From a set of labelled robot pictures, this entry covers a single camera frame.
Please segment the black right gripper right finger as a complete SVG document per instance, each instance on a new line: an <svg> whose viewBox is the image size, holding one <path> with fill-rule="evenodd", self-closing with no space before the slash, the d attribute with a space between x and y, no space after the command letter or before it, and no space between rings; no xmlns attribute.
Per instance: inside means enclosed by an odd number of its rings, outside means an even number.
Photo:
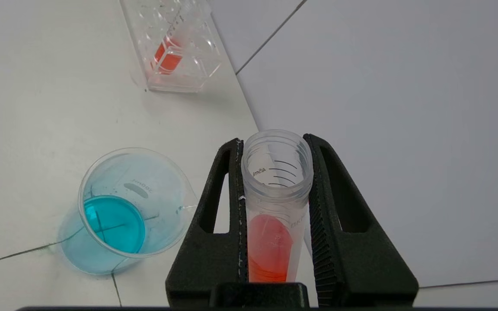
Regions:
<svg viewBox="0 0 498 311"><path fill-rule="evenodd" d="M411 307L418 281L326 140L305 134L313 161L310 236L320 307Z"/></svg>

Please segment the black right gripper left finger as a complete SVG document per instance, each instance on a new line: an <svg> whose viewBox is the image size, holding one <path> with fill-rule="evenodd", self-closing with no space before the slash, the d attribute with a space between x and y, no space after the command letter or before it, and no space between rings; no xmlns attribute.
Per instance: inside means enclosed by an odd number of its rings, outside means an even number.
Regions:
<svg viewBox="0 0 498 311"><path fill-rule="evenodd" d="M247 216L241 158L243 141L223 144L213 165L192 222L166 278L172 308L208 307L212 291L224 283L247 283ZM217 209L227 181L229 191L227 233L215 233Z"/></svg>

